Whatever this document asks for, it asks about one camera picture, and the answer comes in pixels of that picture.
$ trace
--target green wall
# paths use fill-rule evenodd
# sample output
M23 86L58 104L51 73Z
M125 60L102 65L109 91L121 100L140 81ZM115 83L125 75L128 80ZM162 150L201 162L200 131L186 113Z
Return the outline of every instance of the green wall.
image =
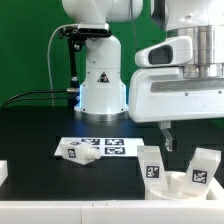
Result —
M165 38L164 32L150 21L149 12L149 0L144 0L144 9L135 21L138 50ZM57 27L73 23L65 14L61 0L1 0L0 18L0 104L21 92L50 89L48 41ZM110 26L122 44L121 79L128 85L137 69L132 23L112 23ZM78 53L77 64L79 78L83 81L85 50ZM65 39L54 39L51 67L55 89L69 87L69 58ZM50 102L32 104L48 105Z

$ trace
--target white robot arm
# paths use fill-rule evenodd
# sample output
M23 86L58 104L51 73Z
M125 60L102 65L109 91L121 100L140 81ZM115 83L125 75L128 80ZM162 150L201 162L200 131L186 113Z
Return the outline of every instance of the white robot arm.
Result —
M76 23L125 22L132 19L130 0L62 0L66 13ZM141 12L142 0L133 1L133 17Z
M136 122L224 117L224 1L153 0L167 39L136 54L129 112Z
M120 79L121 46L114 36L88 38L91 33L106 33L106 22L137 18L142 0L63 0L66 13L87 35L86 79L80 87L80 103L75 115L91 120L127 117L126 87Z

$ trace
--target cable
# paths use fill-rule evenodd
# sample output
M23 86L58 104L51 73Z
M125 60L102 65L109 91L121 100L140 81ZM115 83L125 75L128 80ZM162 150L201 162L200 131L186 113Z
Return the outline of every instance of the cable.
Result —
M52 72L51 72L51 63L50 63L50 53L51 53L51 45L54 39L55 34L60 30L63 29L65 27L70 27L73 26L75 24L67 24L67 25L63 25L63 26L59 26L51 35L49 43L48 43L48 48L47 48L47 67L48 67L48 76L49 76L49 82L50 82L50 88L51 90L54 89L54 84L53 84L53 79L52 79Z
M130 6L131 6L132 29L133 29L133 33L134 33L135 52L137 53L138 40L137 40L137 32L136 32L135 21L134 21L133 0L130 0Z
M31 94L47 94L47 93L67 93L67 89L63 89L63 90L33 90L33 91L29 91L29 92L24 92L21 94L18 94L16 96L13 96L12 98L10 98L9 100L7 100L2 106L1 109L4 109L8 104L10 104L11 102L16 102L18 98L23 97L23 96L27 96L27 95L31 95Z
M4 110L9 104L20 102L20 101L31 101L31 100L67 100L68 97L48 97L48 98L22 98L22 99L15 99L11 101L7 101L1 106L1 110Z

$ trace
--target black table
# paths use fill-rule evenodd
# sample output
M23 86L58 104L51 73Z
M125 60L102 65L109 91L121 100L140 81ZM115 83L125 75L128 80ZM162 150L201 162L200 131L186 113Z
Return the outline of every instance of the black table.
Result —
M210 120L173 122L171 133L177 150L167 152L157 123L75 119L66 107L0 111L0 160L7 160L9 173L0 200L144 199L137 158L103 157L78 165L54 156L61 137L142 138L145 145L160 146L167 171L186 171L196 147L224 151L224 132ZM222 185L223 161L215 176Z

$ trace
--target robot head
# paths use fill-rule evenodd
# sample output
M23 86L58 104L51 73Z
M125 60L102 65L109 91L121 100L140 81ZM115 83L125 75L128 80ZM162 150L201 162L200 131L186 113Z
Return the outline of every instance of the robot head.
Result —
M76 23L106 23L131 20L130 0L62 0L65 12ZM133 0L133 17L141 13L143 0Z

